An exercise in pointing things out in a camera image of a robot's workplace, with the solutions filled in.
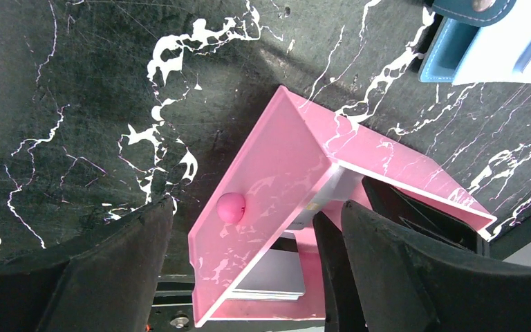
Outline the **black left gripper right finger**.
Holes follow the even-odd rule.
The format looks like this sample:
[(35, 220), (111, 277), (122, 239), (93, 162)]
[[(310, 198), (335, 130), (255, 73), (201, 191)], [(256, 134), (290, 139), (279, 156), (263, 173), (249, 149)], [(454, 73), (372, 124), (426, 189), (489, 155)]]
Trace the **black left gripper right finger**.
[(370, 331), (531, 331), (531, 267), (448, 246), (355, 201), (341, 222)]

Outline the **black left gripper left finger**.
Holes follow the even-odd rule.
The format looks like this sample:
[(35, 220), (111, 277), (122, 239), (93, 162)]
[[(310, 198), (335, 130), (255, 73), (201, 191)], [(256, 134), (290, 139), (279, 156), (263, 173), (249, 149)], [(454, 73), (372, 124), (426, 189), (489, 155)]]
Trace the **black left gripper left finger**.
[(0, 262), (0, 331), (144, 331), (172, 221), (161, 199)]

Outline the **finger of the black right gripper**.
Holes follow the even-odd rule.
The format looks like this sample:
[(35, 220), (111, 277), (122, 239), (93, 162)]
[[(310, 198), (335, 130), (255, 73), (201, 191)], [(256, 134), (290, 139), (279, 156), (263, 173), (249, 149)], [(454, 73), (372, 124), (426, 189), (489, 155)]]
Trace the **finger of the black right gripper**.
[(341, 230), (322, 212), (315, 215), (325, 296), (325, 331), (368, 330)]
[(373, 211), (383, 217), (450, 246), (490, 255), (490, 245), (464, 221), (405, 194), (398, 188), (365, 176), (362, 186)]

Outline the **pink plastic tray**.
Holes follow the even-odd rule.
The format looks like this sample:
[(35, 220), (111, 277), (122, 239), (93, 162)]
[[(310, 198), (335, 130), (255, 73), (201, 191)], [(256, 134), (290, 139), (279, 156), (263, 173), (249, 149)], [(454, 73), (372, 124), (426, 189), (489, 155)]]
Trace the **pink plastic tray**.
[(296, 301), (228, 296), (331, 177), (333, 165), (440, 208), (482, 238), (495, 221), (434, 160), (280, 86), (189, 233), (196, 326), (210, 320), (325, 318), (322, 265), (311, 225), (291, 231), (305, 295)]

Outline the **blue leather card holder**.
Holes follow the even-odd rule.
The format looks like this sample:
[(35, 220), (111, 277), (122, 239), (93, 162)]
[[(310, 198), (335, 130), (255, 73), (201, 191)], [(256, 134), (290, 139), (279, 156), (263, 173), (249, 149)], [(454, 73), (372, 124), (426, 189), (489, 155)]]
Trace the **blue leather card holder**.
[(421, 82), (531, 84), (531, 1), (433, 1), (441, 24)]

